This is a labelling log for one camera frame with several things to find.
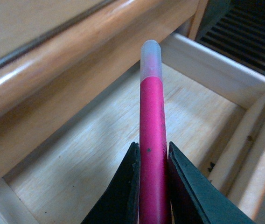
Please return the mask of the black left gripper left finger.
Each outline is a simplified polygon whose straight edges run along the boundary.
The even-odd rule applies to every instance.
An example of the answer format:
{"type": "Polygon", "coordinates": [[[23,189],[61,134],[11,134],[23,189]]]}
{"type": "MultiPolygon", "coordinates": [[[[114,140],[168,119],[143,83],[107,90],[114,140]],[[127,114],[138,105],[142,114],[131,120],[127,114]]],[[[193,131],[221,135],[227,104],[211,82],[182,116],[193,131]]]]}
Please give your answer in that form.
{"type": "Polygon", "coordinates": [[[83,224],[136,224],[140,185],[140,149],[132,142],[106,191],[83,224]]]}

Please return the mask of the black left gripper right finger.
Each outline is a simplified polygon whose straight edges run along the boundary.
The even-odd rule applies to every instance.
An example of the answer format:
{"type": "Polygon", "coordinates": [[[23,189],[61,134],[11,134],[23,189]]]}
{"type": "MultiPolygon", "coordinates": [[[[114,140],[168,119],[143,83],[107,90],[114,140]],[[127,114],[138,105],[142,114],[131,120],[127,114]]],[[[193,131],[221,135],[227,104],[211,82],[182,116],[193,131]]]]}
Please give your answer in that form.
{"type": "Polygon", "coordinates": [[[169,143],[170,198],[176,224],[252,224],[173,143],[169,143]]]}

